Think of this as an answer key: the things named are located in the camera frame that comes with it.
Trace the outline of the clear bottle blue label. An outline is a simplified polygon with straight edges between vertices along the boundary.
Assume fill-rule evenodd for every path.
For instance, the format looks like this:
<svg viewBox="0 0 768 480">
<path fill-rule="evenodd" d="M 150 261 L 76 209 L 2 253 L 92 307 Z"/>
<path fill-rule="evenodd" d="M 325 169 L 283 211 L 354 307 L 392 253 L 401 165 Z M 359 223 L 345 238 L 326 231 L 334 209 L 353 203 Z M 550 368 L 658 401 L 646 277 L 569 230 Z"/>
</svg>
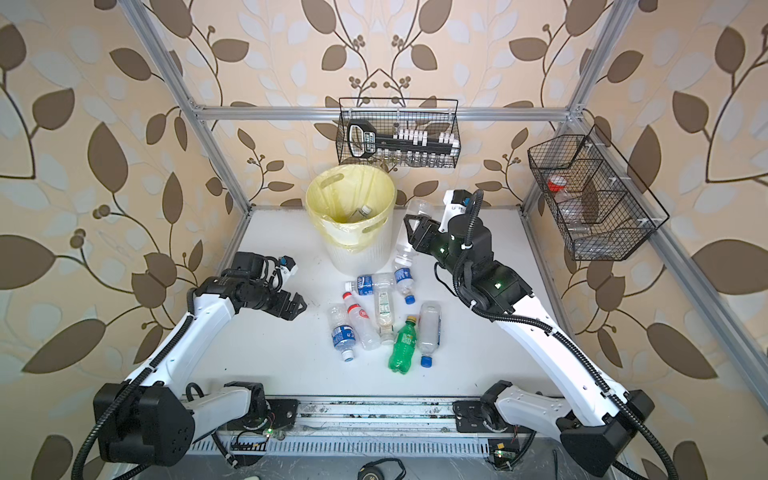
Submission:
<svg viewBox="0 0 768 480">
<path fill-rule="evenodd" d="M 353 361 L 356 335 L 347 318 L 344 306 L 341 304 L 332 305 L 328 309 L 328 320 L 334 349 L 341 355 L 344 362 Z"/>
</svg>

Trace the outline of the clear bottle red cap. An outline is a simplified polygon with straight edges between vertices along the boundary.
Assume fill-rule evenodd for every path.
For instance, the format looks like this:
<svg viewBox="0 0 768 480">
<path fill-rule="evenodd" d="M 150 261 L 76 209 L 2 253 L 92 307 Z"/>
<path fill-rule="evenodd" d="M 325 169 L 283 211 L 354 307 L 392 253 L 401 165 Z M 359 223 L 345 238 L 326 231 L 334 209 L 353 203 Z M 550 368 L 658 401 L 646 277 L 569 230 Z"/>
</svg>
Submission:
<svg viewBox="0 0 768 480">
<path fill-rule="evenodd" d="M 381 346 L 381 338 L 367 312 L 351 292 L 345 292 L 342 298 L 347 310 L 347 317 L 359 337 L 362 347 L 367 351 L 378 349 Z"/>
</svg>

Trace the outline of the clear bottle blue cap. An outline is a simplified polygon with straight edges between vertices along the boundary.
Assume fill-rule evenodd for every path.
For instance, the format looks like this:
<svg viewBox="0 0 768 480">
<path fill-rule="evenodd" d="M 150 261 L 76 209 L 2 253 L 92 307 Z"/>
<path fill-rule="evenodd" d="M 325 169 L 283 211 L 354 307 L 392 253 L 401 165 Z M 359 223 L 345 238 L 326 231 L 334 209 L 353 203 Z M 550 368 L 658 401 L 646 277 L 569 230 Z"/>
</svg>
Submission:
<svg viewBox="0 0 768 480">
<path fill-rule="evenodd" d="M 441 307 L 438 302 L 424 302 L 418 323 L 417 348 L 421 353 L 420 365 L 431 368 L 433 356 L 440 346 Z"/>
</svg>

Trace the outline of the green soda bottle upright-lying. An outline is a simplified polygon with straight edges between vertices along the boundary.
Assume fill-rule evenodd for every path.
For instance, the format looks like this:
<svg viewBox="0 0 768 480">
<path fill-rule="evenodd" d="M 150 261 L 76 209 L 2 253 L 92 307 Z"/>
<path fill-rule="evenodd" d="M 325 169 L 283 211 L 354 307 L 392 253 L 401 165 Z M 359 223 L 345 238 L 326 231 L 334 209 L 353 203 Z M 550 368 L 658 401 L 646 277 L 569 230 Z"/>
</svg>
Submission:
<svg viewBox="0 0 768 480">
<path fill-rule="evenodd" d="M 418 317 L 409 315 L 404 326 L 399 330 L 388 361 L 388 368 L 398 374 L 407 374 L 411 368 L 412 358 L 417 343 Z"/>
</svg>

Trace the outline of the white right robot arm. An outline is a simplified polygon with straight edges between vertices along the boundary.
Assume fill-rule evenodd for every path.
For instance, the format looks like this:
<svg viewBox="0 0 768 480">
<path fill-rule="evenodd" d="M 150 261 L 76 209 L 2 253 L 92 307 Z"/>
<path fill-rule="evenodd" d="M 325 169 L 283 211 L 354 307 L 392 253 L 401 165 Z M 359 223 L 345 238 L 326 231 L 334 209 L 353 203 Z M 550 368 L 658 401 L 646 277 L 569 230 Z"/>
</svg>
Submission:
<svg viewBox="0 0 768 480">
<path fill-rule="evenodd" d="M 576 345 L 522 276 L 495 259 L 490 230 L 477 215 L 457 215 L 442 231 L 430 216 L 408 214 L 404 228 L 415 251 L 434 258 L 450 273 L 459 301 L 523 346 L 562 396 L 564 404 L 557 407 L 549 397 L 501 384 L 491 407 L 504 422 L 558 440 L 594 476 L 615 468 L 631 479 L 639 478 L 619 457 L 636 436 L 642 436 L 667 477 L 678 478 L 672 456 L 645 424 L 655 408 L 650 397 L 611 379 Z"/>
</svg>

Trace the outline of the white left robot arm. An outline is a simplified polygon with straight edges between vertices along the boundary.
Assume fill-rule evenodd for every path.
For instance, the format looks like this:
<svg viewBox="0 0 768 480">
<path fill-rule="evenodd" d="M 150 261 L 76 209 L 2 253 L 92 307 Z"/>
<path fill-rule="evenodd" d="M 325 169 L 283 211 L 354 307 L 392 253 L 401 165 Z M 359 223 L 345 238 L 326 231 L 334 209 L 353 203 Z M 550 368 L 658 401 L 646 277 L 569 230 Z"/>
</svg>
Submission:
<svg viewBox="0 0 768 480">
<path fill-rule="evenodd" d="M 95 425 L 74 458 L 81 479 L 93 448 L 103 461 L 126 463 L 130 479 L 152 466 L 173 466 L 197 441 L 232 421 L 257 430 L 276 416 L 258 382 L 232 381 L 204 394 L 191 374 L 218 333 L 246 308 L 285 321 L 306 311 L 303 297 L 285 290 L 297 271 L 290 256 L 238 252 L 220 275 L 187 293 L 187 311 L 169 336 L 121 383 L 107 383 L 93 400 Z"/>
</svg>

